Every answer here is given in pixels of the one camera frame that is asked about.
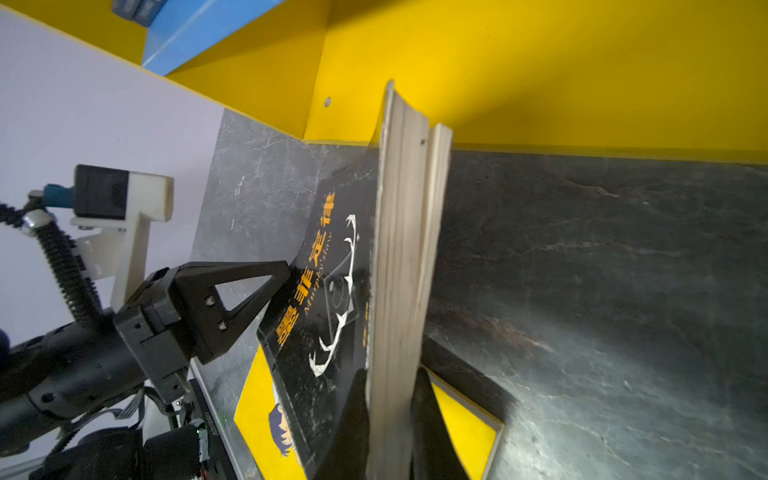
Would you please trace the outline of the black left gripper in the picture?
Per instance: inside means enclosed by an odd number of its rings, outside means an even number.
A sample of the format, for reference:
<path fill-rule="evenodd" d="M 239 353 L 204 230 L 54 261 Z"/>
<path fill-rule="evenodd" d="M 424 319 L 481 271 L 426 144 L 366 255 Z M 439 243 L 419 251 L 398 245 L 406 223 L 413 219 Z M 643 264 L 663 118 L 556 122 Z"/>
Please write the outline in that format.
<path fill-rule="evenodd" d="M 190 359 L 226 354 L 290 277 L 286 261 L 190 262 L 148 276 L 116 331 L 164 402 L 189 390 Z"/>

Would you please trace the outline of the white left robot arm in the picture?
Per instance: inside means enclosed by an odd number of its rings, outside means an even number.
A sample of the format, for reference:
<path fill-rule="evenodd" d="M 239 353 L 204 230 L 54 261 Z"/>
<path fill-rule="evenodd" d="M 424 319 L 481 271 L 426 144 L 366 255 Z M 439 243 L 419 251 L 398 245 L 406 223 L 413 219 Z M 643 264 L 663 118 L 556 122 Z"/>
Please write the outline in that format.
<path fill-rule="evenodd" d="M 1 451 L 10 455 L 54 429 L 61 441 L 32 472 L 35 479 L 194 479 L 211 466 L 193 360 L 225 354 L 289 278 L 283 261 L 191 262 L 144 272 L 145 217 L 119 233 L 116 279 L 123 305 L 102 309 L 71 237 L 38 201 L 3 206 L 4 224 L 40 244 L 73 322 L 22 344 L 1 346 Z M 138 426 L 83 435 L 85 425 L 118 402 L 152 399 L 163 414 L 188 398 L 187 422 L 145 438 Z"/>

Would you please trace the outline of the yellow cartoon cover book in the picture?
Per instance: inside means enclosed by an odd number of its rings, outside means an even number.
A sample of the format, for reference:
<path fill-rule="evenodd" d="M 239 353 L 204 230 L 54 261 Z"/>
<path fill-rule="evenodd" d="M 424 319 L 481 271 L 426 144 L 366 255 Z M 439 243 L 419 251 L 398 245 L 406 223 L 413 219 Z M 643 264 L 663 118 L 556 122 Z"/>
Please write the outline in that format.
<path fill-rule="evenodd" d="M 486 479 L 504 430 L 504 422 L 429 373 L 432 388 L 454 449 L 471 479 Z M 304 479 L 270 367 L 259 347 L 235 412 L 235 423 L 265 479 Z"/>

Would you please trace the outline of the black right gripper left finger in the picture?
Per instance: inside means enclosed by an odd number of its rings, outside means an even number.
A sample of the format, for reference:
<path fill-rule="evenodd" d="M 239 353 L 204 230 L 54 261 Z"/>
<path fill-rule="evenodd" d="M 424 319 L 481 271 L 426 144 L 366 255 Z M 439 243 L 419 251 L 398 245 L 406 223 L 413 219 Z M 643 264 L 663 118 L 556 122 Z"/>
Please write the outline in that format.
<path fill-rule="evenodd" d="M 366 403 L 367 371 L 354 376 L 338 428 L 314 478 L 365 479 L 369 452 L 369 415 Z"/>

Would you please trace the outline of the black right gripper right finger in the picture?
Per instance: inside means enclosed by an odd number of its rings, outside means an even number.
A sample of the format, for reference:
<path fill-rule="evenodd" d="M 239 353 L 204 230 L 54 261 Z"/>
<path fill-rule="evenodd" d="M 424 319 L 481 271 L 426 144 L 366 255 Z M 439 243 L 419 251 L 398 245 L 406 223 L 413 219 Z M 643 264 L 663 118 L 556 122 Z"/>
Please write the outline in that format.
<path fill-rule="evenodd" d="M 417 372 L 411 400 L 411 479 L 468 480 L 444 423 L 428 371 Z"/>

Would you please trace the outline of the black book orange title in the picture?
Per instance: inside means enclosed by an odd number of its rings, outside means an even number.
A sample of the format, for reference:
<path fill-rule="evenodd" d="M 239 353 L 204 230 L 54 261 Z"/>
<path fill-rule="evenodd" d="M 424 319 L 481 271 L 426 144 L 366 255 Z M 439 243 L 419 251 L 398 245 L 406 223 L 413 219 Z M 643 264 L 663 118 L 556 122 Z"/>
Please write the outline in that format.
<path fill-rule="evenodd" d="M 452 140 L 388 84 L 368 148 L 318 185 L 291 277 L 258 331 L 290 450 L 307 475 L 354 393 L 369 418 L 364 477 L 409 475 Z"/>

